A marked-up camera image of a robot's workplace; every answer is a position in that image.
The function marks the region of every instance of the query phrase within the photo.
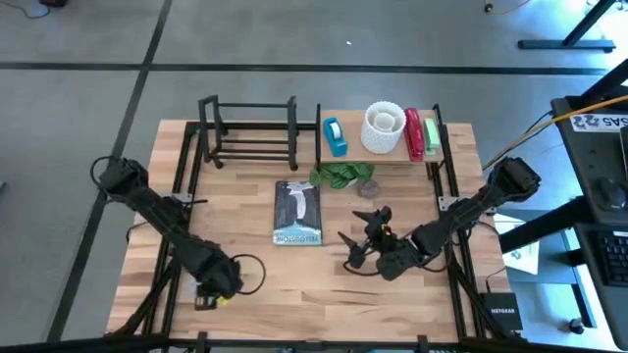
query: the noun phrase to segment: artificial plant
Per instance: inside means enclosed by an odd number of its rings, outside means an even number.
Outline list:
[[[332,188],[342,189],[356,178],[369,180],[374,169],[366,163],[328,163],[321,165],[318,171],[310,172],[310,183],[318,186],[323,179],[327,179]]]

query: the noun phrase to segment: red stapler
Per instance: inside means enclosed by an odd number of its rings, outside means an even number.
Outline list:
[[[419,113],[416,108],[408,108],[403,112],[405,113],[405,144],[408,145],[410,161],[421,162],[425,152],[425,142]]]

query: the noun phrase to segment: book cover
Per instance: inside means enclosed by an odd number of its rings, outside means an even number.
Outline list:
[[[275,183],[276,245],[321,245],[321,193],[307,181]]]

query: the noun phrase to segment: sticker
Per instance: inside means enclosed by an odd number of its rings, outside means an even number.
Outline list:
[[[583,114],[569,119],[576,132],[619,132],[628,126],[628,115]]]

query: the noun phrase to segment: yellow cable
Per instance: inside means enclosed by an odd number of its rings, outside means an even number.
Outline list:
[[[482,170],[485,170],[486,168],[492,166],[501,157],[502,154],[507,153],[508,150],[510,148],[516,146],[517,143],[523,141],[526,137],[530,136],[531,134],[537,132],[538,130],[540,130],[542,128],[545,128],[546,126],[549,126],[549,125],[554,124],[554,123],[561,122],[563,120],[569,119],[569,118],[571,118],[571,117],[573,117],[575,115],[578,115],[578,114],[591,112],[592,110],[596,110],[598,108],[609,106],[611,104],[615,104],[615,103],[622,102],[622,101],[625,101],[625,100],[628,100],[628,94],[624,95],[624,96],[621,96],[621,97],[617,97],[617,98],[613,98],[613,99],[607,100],[605,102],[593,104],[593,105],[590,105],[589,107],[585,107],[585,108],[579,109],[579,110],[574,111],[574,112],[563,114],[563,115],[561,115],[559,117],[553,118],[553,119],[551,119],[551,120],[549,120],[547,122],[539,124],[539,125],[535,126],[534,128],[532,128],[531,130],[529,130],[528,132],[526,132],[526,133],[522,134],[521,136],[519,136],[519,138],[517,138],[514,142],[512,142],[506,148],[502,149],[499,153],[497,153],[497,155],[494,156],[492,158],[492,160],[489,161],[489,163],[487,163],[484,166],[482,166]]]
[[[529,3],[530,1],[531,1],[531,0],[526,0],[526,1],[522,2],[521,4],[517,5],[517,7],[514,7],[514,8],[512,8],[512,9],[510,9],[510,10],[503,11],[503,12],[500,12],[500,13],[495,13],[495,12],[491,11],[491,12],[489,12],[489,15],[505,15],[505,14],[511,13],[511,12],[513,12],[513,11],[515,11],[515,10],[519,9],[519,8],[520,8],[520,7],[522,7],[523,5],[525,5],[525,4],[527,4],[527,3]]]

